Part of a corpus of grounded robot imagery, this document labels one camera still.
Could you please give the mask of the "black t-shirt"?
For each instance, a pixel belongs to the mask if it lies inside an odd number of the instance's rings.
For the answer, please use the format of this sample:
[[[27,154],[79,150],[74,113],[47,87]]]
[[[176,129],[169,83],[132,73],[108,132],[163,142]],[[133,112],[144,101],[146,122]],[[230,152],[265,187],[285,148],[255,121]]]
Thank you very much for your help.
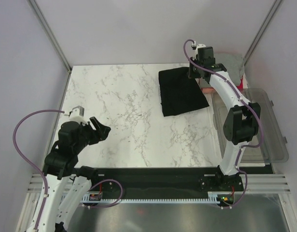
[[[177,116],[209,107],[195,79],[188,78],[188,68],[158,72],[163,116]]]

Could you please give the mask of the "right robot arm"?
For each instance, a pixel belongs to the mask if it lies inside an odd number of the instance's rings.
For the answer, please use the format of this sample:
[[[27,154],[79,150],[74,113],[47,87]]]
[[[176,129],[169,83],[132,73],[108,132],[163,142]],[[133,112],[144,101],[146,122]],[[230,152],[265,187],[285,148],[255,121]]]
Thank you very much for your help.
[[[223,133],[227,140],[219,169],[222,174],[215,178],[216,187],[226,190],[232,185],[231,176],[239,172],[239,164],[253,137],[261,131],[258,103],[250,102],[231,80],[227,69],[217,64],[213,48],[204,44],[191,45],[194,55],[189,57],[189,78],[205,80],[220,96],[227,109]]]

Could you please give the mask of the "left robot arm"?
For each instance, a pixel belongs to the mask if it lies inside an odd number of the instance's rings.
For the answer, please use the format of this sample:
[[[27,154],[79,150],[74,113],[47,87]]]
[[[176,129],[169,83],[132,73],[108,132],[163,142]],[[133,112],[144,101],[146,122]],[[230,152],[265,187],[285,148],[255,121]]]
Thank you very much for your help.
[[[29,232],[65,232],[81,199],[88,190],[98,188],[100,179],[96,169],[83,166],[75,177],[71,189],[63,197],[66,185],[78,163],[78,155],[88,145],[107,139],[111,128],[101,124],[95,117],[86,122],[81,116],[63,123],[58,140],[45,157],[42,172],[46,183],[36,206]]]

